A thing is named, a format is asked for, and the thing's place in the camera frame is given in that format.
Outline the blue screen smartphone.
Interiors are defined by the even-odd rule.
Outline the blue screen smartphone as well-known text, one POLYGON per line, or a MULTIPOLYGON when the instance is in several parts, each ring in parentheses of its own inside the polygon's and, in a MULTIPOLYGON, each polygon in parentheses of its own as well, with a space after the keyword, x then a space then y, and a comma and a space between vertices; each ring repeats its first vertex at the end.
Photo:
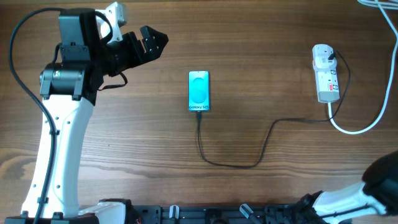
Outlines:
POLYGON ((188 110, 208 111, 210 109, 209 71, 189 71, 188 110))

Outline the white power strip socket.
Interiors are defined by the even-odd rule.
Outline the white power strip socket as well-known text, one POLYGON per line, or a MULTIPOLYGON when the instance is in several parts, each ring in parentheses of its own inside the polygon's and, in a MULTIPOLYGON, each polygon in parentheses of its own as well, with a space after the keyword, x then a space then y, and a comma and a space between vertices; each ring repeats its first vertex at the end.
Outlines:
MULTIPOLYGON (((333 48, 327 44, 317 44, 312 48, 313 54, 330 54, 333 48)), ((315 72, 317 99, 319 103, 333 103, 340 99, 340 90, 336 68, 326 72, 315 72)))

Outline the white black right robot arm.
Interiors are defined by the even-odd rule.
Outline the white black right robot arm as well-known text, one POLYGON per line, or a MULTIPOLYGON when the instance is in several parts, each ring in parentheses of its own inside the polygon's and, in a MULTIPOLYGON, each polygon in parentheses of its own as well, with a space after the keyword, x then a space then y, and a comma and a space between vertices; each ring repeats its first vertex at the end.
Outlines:
POLYGON ((373 162, 356 184, 302 197, 293 206, 292 221, 338 224, 367 215, 397 215, 397 152, 373 162))

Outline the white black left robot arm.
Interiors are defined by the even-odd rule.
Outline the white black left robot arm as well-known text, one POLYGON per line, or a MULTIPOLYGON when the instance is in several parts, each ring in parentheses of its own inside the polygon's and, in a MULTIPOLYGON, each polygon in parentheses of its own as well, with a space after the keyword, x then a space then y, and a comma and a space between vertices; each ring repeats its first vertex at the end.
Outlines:
POLYGON ((119 41, 101 38, 96 25, 61 29, 57 53, 62 61, 42 72, 40 93, 42 135, 34 178, 21 214, 7 223, 98 223, 96 215, 80 217, 77 178, 87 124, 104 76, 122 75, 158 59, 169 39, 155 29, 141 27, 119 41))

